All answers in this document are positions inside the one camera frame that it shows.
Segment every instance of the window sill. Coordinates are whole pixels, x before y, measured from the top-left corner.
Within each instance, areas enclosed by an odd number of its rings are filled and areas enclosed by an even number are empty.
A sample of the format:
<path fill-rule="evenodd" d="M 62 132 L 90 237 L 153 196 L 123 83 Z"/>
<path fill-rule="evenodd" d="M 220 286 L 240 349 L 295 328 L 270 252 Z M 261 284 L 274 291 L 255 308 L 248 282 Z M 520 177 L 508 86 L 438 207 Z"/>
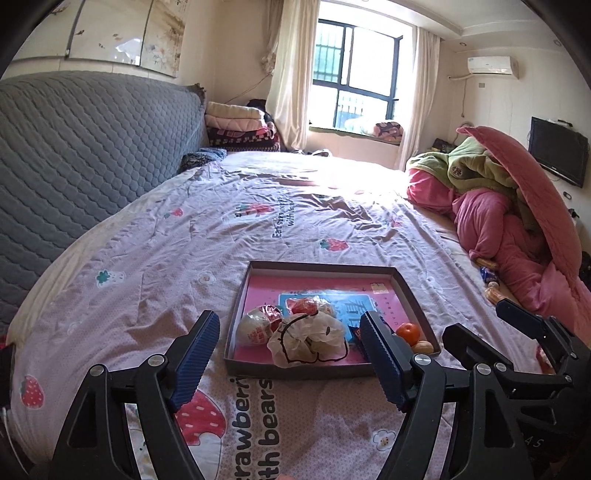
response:
<path fill-rule="evenodd" d="M 340 137 L 362 138 L 364 140 L 371 140 L 373 142 L 385 143 L 386 145 L 391 145 L 396 148 L 399 147 L 399 145 L 396 145 L 392 142 L 388 142 L 387 140 L 382 140 L 381 138 L 378 138 L 378 137 L 373 137 L 371 135 L 357 134 L 354 132 L 349 132 L 347 130 L 338 130 L 336 128 L 323 128 L 323 127 L 312 127 L 312 126 L 308 127 L 308 130 L 310 132 L 315 132 L 315 133 L 319 133 L 319 134 L 335 134 Z"/>

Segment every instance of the curtain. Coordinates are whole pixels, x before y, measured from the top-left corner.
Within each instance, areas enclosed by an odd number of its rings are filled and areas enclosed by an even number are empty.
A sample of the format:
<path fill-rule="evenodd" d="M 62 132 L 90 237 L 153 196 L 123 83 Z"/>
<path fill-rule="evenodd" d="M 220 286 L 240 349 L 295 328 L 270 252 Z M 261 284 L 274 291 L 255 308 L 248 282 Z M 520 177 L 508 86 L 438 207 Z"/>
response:
<path fill-rule="evenodd" d="M 440 42 L 441 39 L 437 35 L 418 28 L 413 67 L 413 109 L 410 122 L 406 126 L 403 125 L 404 136 L 397 165 L 399 170 L 404 170 L 407 160 L 418 153 L 421 133 L 435 97 Z"/>
<path fill-rule="evenodd" d="M 283 0 L 266 0 L 267 18 L 265 21 L 265 56 L 261 64 L 265 73 L 273 74 L 275 60 L 277 58 L 277 41 L 279 40 L 279 27 L 281 26 L 281 13 L 283 12 Z"/>
<path fill-rule="evenodd" d="M 291 150 L 306 147 L 320 0 L 284 0 L 267 110 Z"/>

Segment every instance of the black television screen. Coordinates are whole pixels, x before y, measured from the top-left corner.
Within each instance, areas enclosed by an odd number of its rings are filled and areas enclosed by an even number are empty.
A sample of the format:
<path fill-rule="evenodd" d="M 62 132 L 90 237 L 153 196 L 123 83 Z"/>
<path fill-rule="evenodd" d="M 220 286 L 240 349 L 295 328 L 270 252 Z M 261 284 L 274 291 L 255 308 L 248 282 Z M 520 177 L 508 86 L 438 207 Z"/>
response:
<path fill-rule="evenodd" d="M 589 141 L 567 127 L 532 117 L 530 153 L 546 170 L 583 187 Z"/>

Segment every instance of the quilted headboard cover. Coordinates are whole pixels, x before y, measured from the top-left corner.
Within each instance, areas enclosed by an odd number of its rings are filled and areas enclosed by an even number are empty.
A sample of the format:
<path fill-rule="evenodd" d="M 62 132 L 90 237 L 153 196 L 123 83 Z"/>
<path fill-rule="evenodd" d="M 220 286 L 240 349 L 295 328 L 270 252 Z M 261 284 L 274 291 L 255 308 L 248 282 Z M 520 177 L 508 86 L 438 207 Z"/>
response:
<path fill-rule="evenodd" d="M 0 335 L 80 235 L 207 144 L 204 91 L 102 72 L 0 82 Z"/>

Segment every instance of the green garment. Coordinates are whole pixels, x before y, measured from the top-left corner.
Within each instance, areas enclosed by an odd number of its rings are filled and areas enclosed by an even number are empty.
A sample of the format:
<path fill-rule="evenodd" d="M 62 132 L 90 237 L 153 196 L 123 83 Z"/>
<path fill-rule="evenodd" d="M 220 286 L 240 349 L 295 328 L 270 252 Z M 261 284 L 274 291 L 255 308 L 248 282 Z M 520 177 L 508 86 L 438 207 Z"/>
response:
<path fill-rule="evenodd" d="M 468 137 L 450 154 L 427 152 L 411 158 L 407 163 L 407 170 L 409 168 L 430 173 L 446 187 L 454 189 L 460 195 L 481 188 L 502 193 L 518 206 L 526 230 L 540 230 L 540 226 L 521 194 L 519 185 L 493 158 L 491 152 L 473 137 Z"/>

